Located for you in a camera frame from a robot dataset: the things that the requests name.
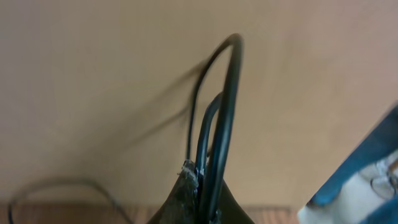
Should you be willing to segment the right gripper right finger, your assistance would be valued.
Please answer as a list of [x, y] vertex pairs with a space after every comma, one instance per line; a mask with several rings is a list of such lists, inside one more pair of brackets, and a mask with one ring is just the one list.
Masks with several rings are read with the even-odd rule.
[[211, 199], [211, 223], [254, 224], [248, 214], [234, 199], [225, 181], [216, 188], [217, 195]]

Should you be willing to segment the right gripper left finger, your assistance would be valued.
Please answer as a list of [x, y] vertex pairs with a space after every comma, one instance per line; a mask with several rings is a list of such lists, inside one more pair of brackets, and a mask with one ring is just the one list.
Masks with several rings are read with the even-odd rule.
[[195, 164], [185, 160], [171, 193], [147, 224], [194, 224], [198, 179]]

